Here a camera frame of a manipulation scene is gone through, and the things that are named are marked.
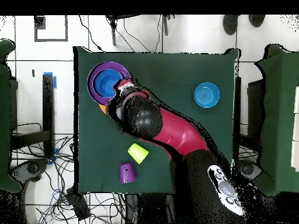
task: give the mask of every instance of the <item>table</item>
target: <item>table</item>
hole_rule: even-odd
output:
[[[234,65],[237,49],[224,54],[153,54],[88,52],[77,47],[79,80],[79,192],[173,193],[172,166],[165,151],[151,143],[122,135],[115,123],[102,113],[86,89],[89,72],[97,64],[114,61],[178,112],[200,122],[218,149],[231,163]],[[210,109],[194,100],[196,87],[212,82],[220,100]],[[137,143],[149,151],[141,164],[133,161],[128,148]],[[118,165],[132,162],[136,181],[119,184]]]

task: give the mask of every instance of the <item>plastic cup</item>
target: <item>plastic cup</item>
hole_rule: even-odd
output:
[[[147,157],[149,152],[143,147],[140,147],[138,144],[134,143],[128,149],[128,153],[138,164],[140,164]]]
[[[119,183],[127,184],[135,181],[133,165],[130,162],[119,165]]]

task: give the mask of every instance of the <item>purple plate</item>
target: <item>purple plate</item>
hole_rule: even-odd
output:
[[[98,64],[95,66],[89,73],[88,79],[87,79],[87,90],[91,98],[93,98],[96,102],[107,106],[109,100],[113,99],[113,97],[103,97],[99,95],[96,90],[93,88],[93,81],[96,79],[96,76],[105,69],[112,69],[114,71],[117,71],[123,79],[130,79],[131,75],[128,72],[128,70],[122,66],[121,64],[118,64],[116,62],[103,62],[101,64]]]

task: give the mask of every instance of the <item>black shoe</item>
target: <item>black shoe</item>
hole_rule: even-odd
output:
[[[249,15],[249,21],[253,27],[259,27],[264,21],[266,15]]]
[[[239,15],[224,15],[223,17],[223,28],[228,35],[233,35],[238,26]]]

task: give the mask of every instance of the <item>white tile floor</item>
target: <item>white tile floor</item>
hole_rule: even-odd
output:
[[[89,27],[93,41],[105,51],[131,51],[131,48],[116,33],[116,46],[112,45],[111,28],[104,16],[81,16],[82,23]],[[239,48],[242,51],[239,75],[242,78],[242,112],[241,122],[246,124],[247,93],[249,82],[262,78],[261,72],[253,62],[261,60],[268,44],[279,43],[291,51],[299,50],[298,15],[267,15],[263,25],[252,27],[248,15],[239,17],[238,30],[229,36],[222,28],[223,15],[175,15],[168,21],[168,36],[164,36],[165,53],[224,53],[229,48]],[[126,30],[138,38],[147,49],[162,51],[162,18],[159,15],[142,15],[125,20]],[[124,21],[117,22],[117,30],[128,41],[134,51],[147,51],[136,39],[129,36],[124,29]],[[39,39],[63,39],[64,16],[46,16],[46,29],[38,30]],[[44,72],[52,72],[57,77],[55,97],[55,139],[71,137],[73,134],[74,110],[74,77],[72,46],[84,46],[91,51],[98,51],[91,40],[79,16],[68,16],[68,42],[34,42],[33,16],[0,16],[0,38],[10,39],[16,43],[16,50],[8,56],[8,66],[12,75],[19,81],[18,88],[18,124],[42,123],[42,89],[41,77]],[[38,130],[38,125],[20,127],[19,132]],[[246,126],[241,126],[241,132],[247,132]],[[71,155],[66,146],[61,152]],[[18,159],[28,158],[28,155],[18,153]],[[24,160],[13,160],[16,165]],[[63,177],[66,187],[73,185],[73,164],[67,164]],[[53,165],[48,165],[47,173],[51,177],[52,186],[58,188],[57,171]],[[53,196],[50,180],[46,174],[38,183],[30,183],[26,193],[26,213],[30,224],[37,224],[40,213],[47,209]],[[87,202],[96,216],[116,215],[117,209],[111,207],[111,194],[90,194]],[[106,206],[97,206],[99,201]],[[104,221],[91,217],[87,224],[105,224]],[[112,218],[112,223],[119,224],[121,218]],[[52,224],[66,224],[55,220]],[[71,220],[69,224],[79,224],[78,220]]]

